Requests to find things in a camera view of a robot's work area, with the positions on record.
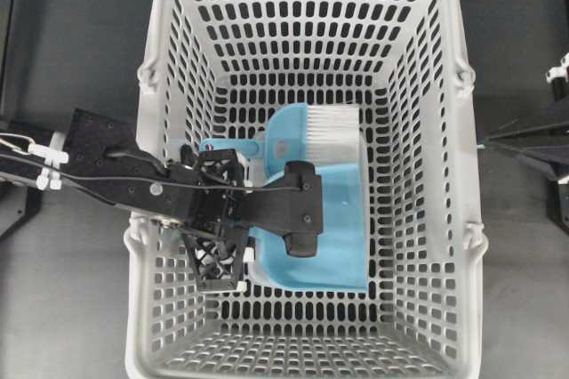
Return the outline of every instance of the gray table surface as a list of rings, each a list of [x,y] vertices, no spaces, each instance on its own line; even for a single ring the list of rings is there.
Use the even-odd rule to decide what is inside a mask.
[[[569,45],[563,0],[461,0],[482,138],[551,101],[544,72]],[[64,130],[75,107],[134,123],[151,0],[15,0],[4,93],[18,117]],[[569,236],[546,182],[480,153],[483,378],[566,378]],[[124,378],[127,214],[70,190],[0,245],[0,377]]]

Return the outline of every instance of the blue dustpan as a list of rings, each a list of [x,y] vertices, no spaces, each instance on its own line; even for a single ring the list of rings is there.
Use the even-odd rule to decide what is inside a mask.
[[[299,105],[281,111],[281,117],[301,117],[303,114]],[[202,141],[200,149],[206,146],[209,149],[235,149],[250,160],[261,161],[269,176],[267,181],[272,181],[282,174],[285,161],[306,159],[302,126],[299,128],[298,123],[292,122],[287,127],[282,120],[275,120],[271,127],[277,115],[269,121],[268,129],[272,131],[265,139],[208,139]],[[274,141],[280,140],[286,140],[287,152],[276,158],[273,147],[277,142]],[[248,267],[249,277],[259,284],[291,291],[366,292],[369,196],[365,143],[360,140],[358,162],[333,165],[315,162],[315,165],[322,176],[324,201],[324,232],[318,236],[317,255],[309,258],[289,256],[282,237],[251,228],[250,235],[256,238],[256,247],[255,260]]]
[[[317,255],[289,256],[282,237],[252,228],[257,246],[249,275],[293,291],[365,292],[368,234],[360,167],[326,165],[317,167],[317,174],[322,176],[324,200],[324,232],[318,236]]]

